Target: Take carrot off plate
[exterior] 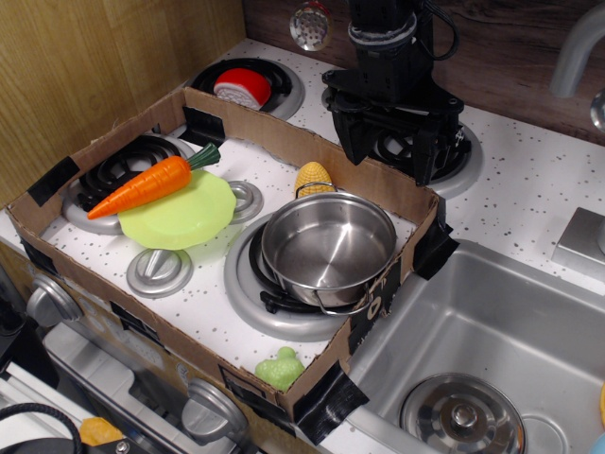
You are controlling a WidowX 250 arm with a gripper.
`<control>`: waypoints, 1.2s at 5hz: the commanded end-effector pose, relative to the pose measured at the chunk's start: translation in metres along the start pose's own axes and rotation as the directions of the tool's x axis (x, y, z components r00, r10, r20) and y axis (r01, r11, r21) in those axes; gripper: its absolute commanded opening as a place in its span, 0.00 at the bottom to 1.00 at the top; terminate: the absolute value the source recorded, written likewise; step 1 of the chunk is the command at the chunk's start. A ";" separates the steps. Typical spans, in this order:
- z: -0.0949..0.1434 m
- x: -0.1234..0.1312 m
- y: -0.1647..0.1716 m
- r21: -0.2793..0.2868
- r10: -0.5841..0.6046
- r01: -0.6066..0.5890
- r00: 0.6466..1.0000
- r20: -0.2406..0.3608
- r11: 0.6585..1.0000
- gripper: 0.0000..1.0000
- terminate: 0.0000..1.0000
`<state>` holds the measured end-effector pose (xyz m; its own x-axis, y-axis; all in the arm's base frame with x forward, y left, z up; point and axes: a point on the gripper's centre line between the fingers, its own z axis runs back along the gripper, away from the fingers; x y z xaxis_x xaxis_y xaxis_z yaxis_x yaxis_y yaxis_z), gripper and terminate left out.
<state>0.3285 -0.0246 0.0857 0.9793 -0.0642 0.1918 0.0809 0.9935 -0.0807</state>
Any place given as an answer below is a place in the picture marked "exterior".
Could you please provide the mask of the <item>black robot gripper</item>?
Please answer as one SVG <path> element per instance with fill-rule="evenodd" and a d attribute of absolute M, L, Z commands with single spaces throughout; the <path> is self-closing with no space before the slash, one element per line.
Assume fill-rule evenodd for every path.
<path fill-rule="evenodd" d="M 355 47 L 356 67 L 322 75 L 322 101 L 330 113 L 341 147 L 359 165 L 373 150 L 373 124 L 418 121 L 433 115 L 457 116 L 464 102 L 432 77 L 434 61 L 419 43 Z M 413 136 L 416 185 L 427 186 L 436 171 L 457 157 L 455 136 L 442 123 L 423 123 Z"/>

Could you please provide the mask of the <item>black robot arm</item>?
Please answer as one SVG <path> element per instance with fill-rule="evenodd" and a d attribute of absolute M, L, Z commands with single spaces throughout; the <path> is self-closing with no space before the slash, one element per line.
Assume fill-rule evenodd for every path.
<path fill-rule="evenodd" d="M 433 80 L 455 55 L 459 32 L 432 1 L 352 1 L 354 69 L 323 74 L 325 102 L 346 157 L 373 157 L 430 184 L 469 151 L 458 116 L 464 103 Z"/>

